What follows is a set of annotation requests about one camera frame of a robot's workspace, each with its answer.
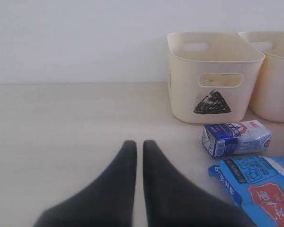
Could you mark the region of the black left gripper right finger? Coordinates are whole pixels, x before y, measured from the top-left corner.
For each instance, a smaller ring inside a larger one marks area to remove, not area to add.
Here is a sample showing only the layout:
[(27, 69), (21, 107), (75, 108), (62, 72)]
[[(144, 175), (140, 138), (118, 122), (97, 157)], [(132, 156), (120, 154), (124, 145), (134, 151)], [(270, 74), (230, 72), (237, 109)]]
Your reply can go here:
[(182, 175), (157, 143), (143, 143), (143, 190), (150, 227), (253, 227), (243, 209), (207, 193)]

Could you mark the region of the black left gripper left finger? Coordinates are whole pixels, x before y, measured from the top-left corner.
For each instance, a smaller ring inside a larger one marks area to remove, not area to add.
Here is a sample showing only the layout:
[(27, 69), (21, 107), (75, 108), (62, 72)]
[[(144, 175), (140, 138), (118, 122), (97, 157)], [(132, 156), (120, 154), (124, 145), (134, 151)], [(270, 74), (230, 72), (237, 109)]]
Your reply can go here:
[(126, 140), (110, 165), (86, 188), (45, 210), (36, 227), (130, 227), (137, 145)]

